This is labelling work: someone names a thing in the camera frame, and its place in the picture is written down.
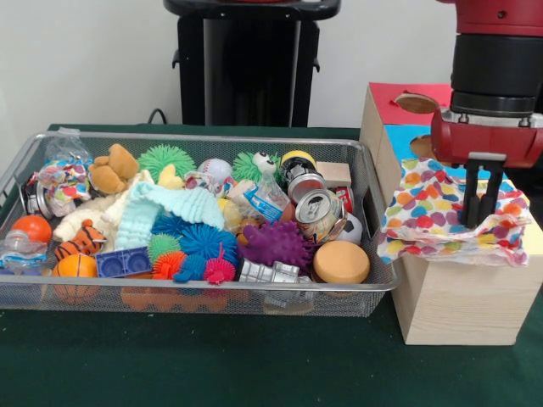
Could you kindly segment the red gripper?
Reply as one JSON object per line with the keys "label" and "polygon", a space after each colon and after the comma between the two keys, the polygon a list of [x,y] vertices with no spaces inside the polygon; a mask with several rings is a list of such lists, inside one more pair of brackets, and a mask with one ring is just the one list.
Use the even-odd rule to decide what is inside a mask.
{"label": "red gripper", "polygon": [[[465,164],[476,153],[500,154],[505,167],[531,168],[542,153],[542,128],[473,125],[446,121],[434,114],[431,142],[435,157],[451,164]],[[486,191],[479,201],[479,164],[466,163],[466,183],[460,222],[477,225],[495,213],[503,177],[502,167],[491,167]]]}

